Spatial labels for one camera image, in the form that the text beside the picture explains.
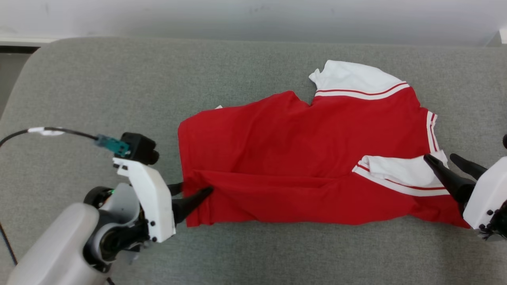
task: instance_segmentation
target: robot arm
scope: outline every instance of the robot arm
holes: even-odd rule
[[[504,146],[507,148],[507,135]],[[507,157],[500,158],[489,169],[457,154],[451,154],[450,159],[477,182],[458,176],[430,154],[424,156],[442,185],[458,202],[464,220],[478,230],[479,236],[488,241],[507,239]]]
[[[155,143],[133,133],[125,133],[120,142],[105,139],[101,146],[122,147],[115,153],[124,155],[113,158],[113,166],[131,185],[96,187],[84,203],[66,208],[14,268],[8,285],[103,285],[119,251],[139,252],[147,242],[167,240],[211,194],[209,187],[173,199],[181,184],[168,187],[146,165],[158,160]]]

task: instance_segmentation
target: gray cushion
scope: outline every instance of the gray cushion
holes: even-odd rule
[[[447,154],[485,166],[506,153],[507,50],[334,44],[89,38],[52,43],[28,61],[0,120],[0,135],[64,126],[158,143],[155,167],[181,180],[176,130],[204,109],[292,89],[310,101],[308,75],[327,59],[372,65],[411,84],[439,115]],[[112,155],[84,138],[24,135],[0,150],[0,219],[22,257],[70,203],[123,181]],[[368,210],[357,206],[357,211]],[[117,284],[467,284],[507,282],[507,243],[472,230],[404,217],[362,226],[180,225],[143,251]],[[12,270],[0,246],[0,282]]]

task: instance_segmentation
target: red shirt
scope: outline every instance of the red shirt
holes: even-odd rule
[[[413,215],[468,227],[429,167],[410,160],[439,150],[436,115],[420,106],[412,87],[377,68],[339,61],[310,79],[317,85],[311,105],[287,91],[181,123],[184,194],[214,187],[188,226],[356,225]]]

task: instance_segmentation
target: cable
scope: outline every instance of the cable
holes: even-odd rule
[[[17,131],[15,133],[12,133],[12,134],[4,137],[2,140],[0,140],[0,147],[2,145],[4,145],[5,142],[12,139],[13,137],[17,137],[17,136],[22,135],[24,133],[34,133],[34,132],[38,132],[41,135],[61,135],[63,133],[69,133],[69,134],[87,137],[87,138],[90,138],[93,140],[98,140],[98,137],[96,137],[96,136],[93,136],[93,135],[90,135],[87,133],[83,133],[83,132],[79,132],[79,131],[74,131],[74,130],[69,130],[69,129],[64,129],[64,128],[55,128],[55,127],[37,127],[37,128],[30,128],[30,129],[24,129],[21,131]],[[16,259],[16,256],[14,255],[14,251],[12,250],[11,243],[9,242],[9,239],[7,238],[7,235],[5,234],[4,228],[2,227],[1,223],[0,223],[0,231],[2,232],[2,238],[4,239],[7,250],[9,251],[9,254],[11,255],[12,262],[14,263],[14,265],[18,265],[18,261]]]

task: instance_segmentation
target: black cable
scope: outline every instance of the black cable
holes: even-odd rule
[[[24,134],[24,133],[30,133],[30,130],[33,130],[33,128],[17,131],[15,133],[12,133],[12,134],[4,137],[2,140],[0,140],[0,147],[3,144],[5,144],[5,142],[12,139],[13,137],[17,137],[17,136]],[[64,128],[44,127],[43,130],[44,131],[60,131],[60,132],[64,132],[64,133],[75,134],[75,135],[91,138],[93,140],[98,140],[98,138],[96,136],[93,136],[93,135],[90,135],[87,133],[83,133],[83,132],[79,132],[79,131],[64,129]],[[1,223],[0,223],[0,231],[2,232],[2,238],[5,242],[5,245],[7,246],[7,250],[9,251],[9,254],[11,255],[12,262],[14,263],[14,265],[18,265],[18,260],[16,259],[16,256],[14,255],[14,251],[12,250],[11,243],[9,242],[9,239],[7,238],[7,235],[5,234],[4,228],[2,227]]]
[[[2,238],[4,239],[5,245],[7,246],[7,250],[9,251],[9,254],[11,255],[12,262],[14,265],[18,265],[18,260],[16,259],[16,256],[14,255],[14,251],[12,251],[11,243],[7,239],[7,235],[5,234],[4,228],[2,227],[2,224],[0,223],[0,231],[2,232]]]

